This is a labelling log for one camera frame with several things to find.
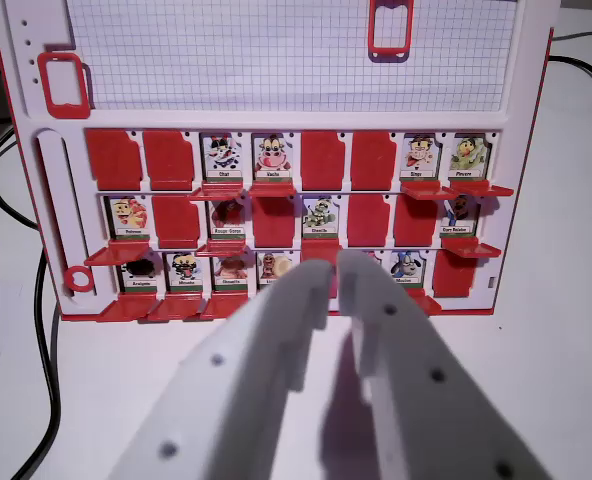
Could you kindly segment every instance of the hole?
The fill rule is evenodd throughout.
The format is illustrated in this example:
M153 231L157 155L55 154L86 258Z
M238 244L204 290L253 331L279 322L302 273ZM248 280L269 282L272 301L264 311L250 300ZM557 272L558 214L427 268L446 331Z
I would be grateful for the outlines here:
M443 383L445 381L445 373L440 368L434 368L429 372L429 376L436 383Z
M158 453L160 454L161 458L172 458L178 453L178 445L168 440L166 442L163 442L163 444L160 446Z
M514 478L514 469L507 462L498 462L495 470L499 478Z
M215 353L214 355L212 355L211 362L212 365L214 365L215 367L219 367L220 365L225 363L225 357L223 357L220 353Z

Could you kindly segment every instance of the graph paper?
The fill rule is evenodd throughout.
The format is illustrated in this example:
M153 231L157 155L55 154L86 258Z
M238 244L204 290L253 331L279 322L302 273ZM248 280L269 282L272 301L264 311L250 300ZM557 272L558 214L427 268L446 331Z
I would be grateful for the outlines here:
M99 109L496 111L516 15L511 0L416 0L392 61L368 54L369 0L68 5ZM379 7L376 45L401 45L406 16Z

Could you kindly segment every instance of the cartoon character card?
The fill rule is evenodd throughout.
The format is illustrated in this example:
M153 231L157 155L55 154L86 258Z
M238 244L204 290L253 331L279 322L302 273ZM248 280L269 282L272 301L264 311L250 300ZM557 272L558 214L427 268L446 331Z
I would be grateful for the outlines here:
M338 238L340 203L329 195L303 199L303 238Z
M433 134L405 135L400 180L435 180L438 178L438 163L442 145Z
M231 133L201 133L200 143L207 182L236 182L243 179L242 146Z
M116 269L122 292L156 292L156 277L163 271L163 261L160 254L150 250L143 258L127 262Z
M213 257L214 291L247 290L247 267L249 263L246 255L223 258Z
M391 252L389 269L396 283L405 288L421 288L425 275L425 258L417 250Z
M203 291L203 271L194 252L165 254L165 271L170 292Z
M441 221L441 237L471 237L476 234L480 205L470 195L459 195L444 201L445 216Z
M252 135L254 180L289 182L292 177L292 144L282 134Z
M298 262L294 252L266 252L256 254L258 287L263 288L285 275Z
M105 209L112 238L147 239L147 207L137 197L105 197Z
M491 145L485 136L456 135L456 148L449 165L450 180L481 180L485 178Z
M211 238L245 238L245 207L237 200L209 202Z

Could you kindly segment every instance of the cow character card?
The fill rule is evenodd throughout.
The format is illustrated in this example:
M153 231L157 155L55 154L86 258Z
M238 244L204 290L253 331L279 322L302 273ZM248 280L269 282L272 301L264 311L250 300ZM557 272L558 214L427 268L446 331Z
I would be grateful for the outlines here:
M149 238L147 207L137 197L105 197L111 236L115 239Z
M405 288L420 288L423 286L425 259L416 250L391 252L390 273L394 281Z
M280 133L253 135L254 180L289 182L292 177L292 144Z
M156 252L148 251L133 262L116 267L122 292L156 292L157 276L163 271L163 262Z
M285 275L296 263L297 254L289 252L267 252L256 255L258 286L263 288Z
M165 267L170 292L203 291L203 271L193 252L165 254Z
M245 207L242 203L225 200L208 205L211 238L245 238Z
M338 238L340 204L331 196L303 199L303 238Z
M491 145L484 135L456 135L456 148L449 165L450 180L482 180L487 173Z
M214 257L214 291L247 290L247 267L245 256Z
M476 234L480 205L470 195L445 200L445 216L441 222L441 237L471 237Z
M438 178L441 145L434 135L405 135L404 157L401 163L400 180L435 180Z
M200 140L207 182L243 180L241 145L230 133L201 133Z

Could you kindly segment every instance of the white surface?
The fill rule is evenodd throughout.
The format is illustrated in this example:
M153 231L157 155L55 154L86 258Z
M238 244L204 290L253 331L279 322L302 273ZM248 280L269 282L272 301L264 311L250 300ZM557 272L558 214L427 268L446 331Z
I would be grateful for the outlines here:
M592 30L592 12L563 10L557 34L581 30ZM592 63L592 38L554 44L553 53ZM581 138L588 141L579 146ZM0 161L0 190L29 214L15 157L10 153ZM592 278L592 168L587 161L592 165L592 81L571 66L551 64L496 313L433 320L556 479L592 479L592 281L587 281ZM0 212L0 278L14 276L25 285L16 305L16 335L0 365L0 479L10 478L47 425L31 321L39 252L38 236ZM52 305L53 300L45 304L48 323ZM288 398L276 479L326 478L319 462L320 431L348 325L345 318L332 318L313 337L305 391ZM216 326L61 324L63 421L34 478L107 476L178 361ZM360 430L347 418L339 423L343 435ZM355 461L360 454L351 455Z

